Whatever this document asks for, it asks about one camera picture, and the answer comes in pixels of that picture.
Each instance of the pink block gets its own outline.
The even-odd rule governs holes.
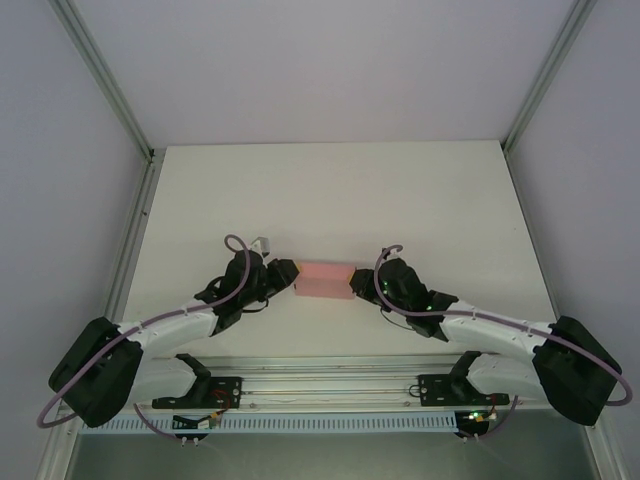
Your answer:
[[[303,297],[352,299],[356,295],[349,281],[356,271],[353,265],[296,262],[300,274],[293,283],[296,295]]]

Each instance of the gray wall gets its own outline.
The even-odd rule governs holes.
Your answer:
[[[640,2],[596,5],[512,159],[560,311],[588,325],[637,389],[639,24]],[[640,478],[640,406],[613,415]]]
[[[133,145],[44,0],[0,2],[0,478],[33,478],[48,375],[102,313]]]

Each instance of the white table surface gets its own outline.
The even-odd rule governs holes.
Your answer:
[[[171,147],[125,320],[176,309],[223,274],[227,233],[247,242],[269,237],[273,257],[369,267],[382,247],[402,243],[428,288],[505,315],[554,320],[497,141]],[[362,300],[289,290],[264,312],[179,351],[283,357],[466,349],[395,328]]]

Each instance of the metal frame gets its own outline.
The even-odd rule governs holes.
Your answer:
[[[124,97],[113,74],[102,57],[95,40],[82,17],[73,4],[73,0],[49,0],[49,3],[69,37],[82,56],[87,68],[95,78],[105,98],[111,105],[123,127],[136,144],[145,160],[145,168],[139,182],[136,199],[133,204],[127,229],[118,253],[117,263],[112,276],[109,294],[105,300],[105,314],[118,321],[122,318],[127,292],[131,285],[135,265],[140,252],[144,230],[155,189],[159,179],[164,151],[155,151],[138,124],[129,102]],[[529,121],[540,105],[549,85],[553,81],[560,65],[578,33],[586,22],[596,0],[576,0],[565,20],[551,50],[543,62],[532,87],[510,129],[502,142],[502,148],[509,164],[510,154],[522,137]],[[548,276],[542,270],[554,309],[553,290],[549,288]],[[249,390],[245,397],[249,411],[326,411],[322,406],[331,397],[337,395],[350,399],[341,409],[357,411],[404,411],[417,410],[415,399],[404,391],[405,383],[417,371],[428,373],[449,369],[457,356],[431,355],[425,357],[329,357],[317,358],[234,358],[233,361],[221,358],[201,359],[211,370],[217,372],[240,373],[247,378],[245,388]],[[304,388],[313,384],[314,389]],[[303,401],[278,401],[284,396],[302,396]],[[525,408],[548,408],[545,404],[530,403]],[[65,406],[60,414],[68,413]],[[70,424],[56,427],[51,431],[49,441],[38,472],[38,480],[64,478],[72,459],[72,452],[81,422],[74,420]],[[620,447],[613,433],[607,412],[603,412],[600,421],[593,429],[586,429],[594,462],[602,478],[626,480],[629,474],[622,460]]]

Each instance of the black cable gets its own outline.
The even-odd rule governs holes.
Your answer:
[[[398,328],[402,328],[403,330],[411,330],[413,331],[413,328],[409,328],[409,327],[403,327],[402,325],[398,325],[396,322],[394,322],[393,320],[391,320],[389,317],[387,317],[384,314],[384,310],[382,310],[382,307],[380,307],[380,315],[382,315],[382,318],[384,318],[387,322],[389,322],[391,325],[395,325]]]
[[[413,388],[420,388],[420,385],[411,385],[409,387],[409,395],[411,395],[413,398],[420,398],[420,392],[418,391],[418,395],[416,395],[415,393],[412,393],[411,390]]]
[[[260,308],[245,308],[244,310],[242,310],[242,313],[259,313],[262,310],[264,310],[265,308],[267,308],[268,306],[269,306],[269,299],[267,298],[262,307],[260,307]]]

